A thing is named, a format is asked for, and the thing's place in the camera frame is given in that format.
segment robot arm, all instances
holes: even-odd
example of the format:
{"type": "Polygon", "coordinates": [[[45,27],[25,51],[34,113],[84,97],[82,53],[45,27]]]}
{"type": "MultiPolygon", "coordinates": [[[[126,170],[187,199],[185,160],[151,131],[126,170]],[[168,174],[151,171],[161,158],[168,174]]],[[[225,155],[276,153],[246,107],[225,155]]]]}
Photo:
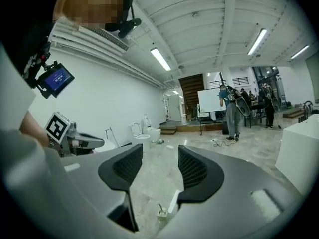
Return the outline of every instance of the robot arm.
{"type": "Polygon", "coordinates": [[[76,123],[70,122],[60,112],[54,112],[47,123],[47,134],[61,146],[63,154],[75,154],[76,149],[93,150],[104,145],[104,140],[78,132],[76,123]]]}

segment whiteboard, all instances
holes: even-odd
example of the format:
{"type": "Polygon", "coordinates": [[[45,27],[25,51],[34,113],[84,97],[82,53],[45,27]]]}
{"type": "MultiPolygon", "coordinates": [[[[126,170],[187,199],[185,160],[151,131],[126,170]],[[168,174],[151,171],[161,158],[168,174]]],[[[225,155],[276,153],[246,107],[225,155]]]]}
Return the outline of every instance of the whiteboard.
{"type": "Polygon", "coordinates": [[[198,91],[198,99],[201,113],[226,110],[225,103],[223,107],[219,104],[219,88],[198,91]]]}

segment table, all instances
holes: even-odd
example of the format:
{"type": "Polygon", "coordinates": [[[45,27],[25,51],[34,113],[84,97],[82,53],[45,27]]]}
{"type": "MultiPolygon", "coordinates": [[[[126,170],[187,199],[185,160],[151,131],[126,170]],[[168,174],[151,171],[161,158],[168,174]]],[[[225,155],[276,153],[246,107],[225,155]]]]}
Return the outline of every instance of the table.
{"type": "Polygon", "coordinates": [[[249,128],[251,128],[251,120],[256,120],[256,119],[260,119],[260,124],[262,123],[262,118],[266,118],[265,115],[263,115],[262,109],[264,108],[264,103],[263,102],[259,102],[255,105],[252,105],[249,107],[250,108],[250,114],[249,116],[245,116],[244,118],[244,126],[246,126],[246,119],[249,119],[249,128]],[[259,117],[256,118],[252,118],[252,110],[257,110],[257,112],[260,114],[259,117]]]}
{"type": "Polygon", "coordinates": [[[319,170],[319,115],[284,129],[275,167],[306,195],[319,170]]]}

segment door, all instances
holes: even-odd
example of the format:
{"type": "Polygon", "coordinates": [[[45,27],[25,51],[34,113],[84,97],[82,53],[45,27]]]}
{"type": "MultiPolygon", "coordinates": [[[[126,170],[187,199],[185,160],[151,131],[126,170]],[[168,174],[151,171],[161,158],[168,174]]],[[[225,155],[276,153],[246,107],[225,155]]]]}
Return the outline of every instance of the door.
{"type": "Polygon", "coordinates": [[[169,120],[181,120],[179,98],[179,95],[168,97],[169,120]]]}

